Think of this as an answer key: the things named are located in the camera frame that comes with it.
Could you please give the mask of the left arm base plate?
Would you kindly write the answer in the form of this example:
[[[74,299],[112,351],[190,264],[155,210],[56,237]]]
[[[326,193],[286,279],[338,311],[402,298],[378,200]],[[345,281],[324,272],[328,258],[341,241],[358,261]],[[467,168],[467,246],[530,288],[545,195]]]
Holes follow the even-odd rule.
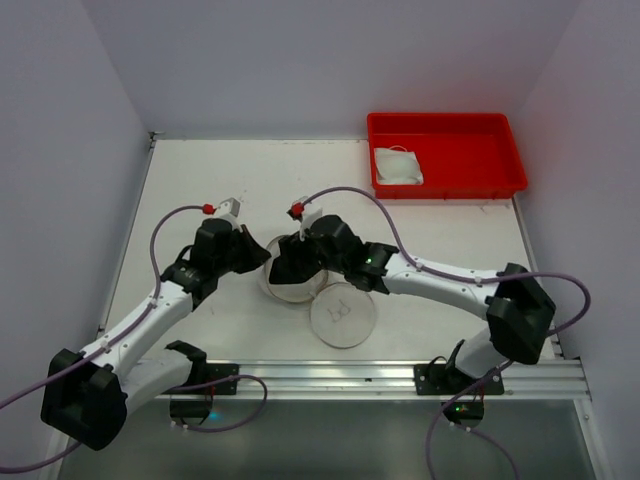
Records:
[[[223,379],[238,375],[240,366],[235,363],[207,363],[198,377],[168,391],[169,415],[176,423],[202,425],[214,414],[217,396],[233,396],[237,380]]]

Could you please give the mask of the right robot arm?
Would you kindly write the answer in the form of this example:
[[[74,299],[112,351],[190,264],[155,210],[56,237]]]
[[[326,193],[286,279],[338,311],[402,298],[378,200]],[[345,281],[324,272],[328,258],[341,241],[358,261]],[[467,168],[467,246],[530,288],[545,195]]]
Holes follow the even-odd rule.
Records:
[[[325,270],[364,292],[421,297],[464,310],[487,326],[459,341],[438,380],[461,390],[513,361],[538,363],[556,306],[529,271],[509,263],[466,283],[457,267],[408,257],[389,244],[362,241],[337,215],[315,220],[278,242],[268,275],[274,285],[296,285]]]

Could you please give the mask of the white mesh laundry bag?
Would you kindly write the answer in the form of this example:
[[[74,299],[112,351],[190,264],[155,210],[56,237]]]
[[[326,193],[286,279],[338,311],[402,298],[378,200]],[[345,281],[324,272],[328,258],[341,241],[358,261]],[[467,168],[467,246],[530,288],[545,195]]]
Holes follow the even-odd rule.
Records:
[[[351,349],[364,343],[372,334],[377,311],[371,296],[345,282],[331,281],[327,271],[320,271],[303,284],[276,285],[269,282],[274,260],[279,256],[278,242],[284,235],[273,238],[267,245],[271,258],[259,276],[263,292],[276,301],[305,307],[314,335],[335,349]]]

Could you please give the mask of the white bra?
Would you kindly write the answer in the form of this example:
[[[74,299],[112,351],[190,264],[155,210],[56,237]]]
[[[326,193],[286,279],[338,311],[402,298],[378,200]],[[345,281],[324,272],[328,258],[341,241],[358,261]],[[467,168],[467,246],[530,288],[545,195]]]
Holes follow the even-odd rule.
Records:
[[[424,176],[416,154],[403,146],[374,149],[376,179],[382,185],[422,185]]]

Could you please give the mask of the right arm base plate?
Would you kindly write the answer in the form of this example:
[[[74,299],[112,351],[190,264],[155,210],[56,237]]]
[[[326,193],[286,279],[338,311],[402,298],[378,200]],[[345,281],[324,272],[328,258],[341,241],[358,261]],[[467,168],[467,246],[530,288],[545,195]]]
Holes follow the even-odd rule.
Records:
[[[428,363],[413,366],[413,381],[418,396],[454,396],[475,382],[475,379],[454,366],[462,348],[460,340],[448,358],[436,356]],[[470,393],[471,398],[457,400],[444,411],[445,418],[455,426],[475,428],[484,418],[485,398],[505,393],[500,374],[492,376],[485,384]]]

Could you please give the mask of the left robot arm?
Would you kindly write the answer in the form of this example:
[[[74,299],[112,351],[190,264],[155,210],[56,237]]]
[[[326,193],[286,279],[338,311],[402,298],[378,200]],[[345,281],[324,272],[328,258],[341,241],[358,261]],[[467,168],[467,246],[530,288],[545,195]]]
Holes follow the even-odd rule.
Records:
[[[207,395],[207,355],[184,341],[154,358],[150,348],[191,315],[228,273],[252,272],[270,253],[245,226],[209,219],[160,275],[146,298],[116,327],[79,352],[63,349],[49,365],[41,420],[95,450],[109,445],[128,416],[170,390]]]

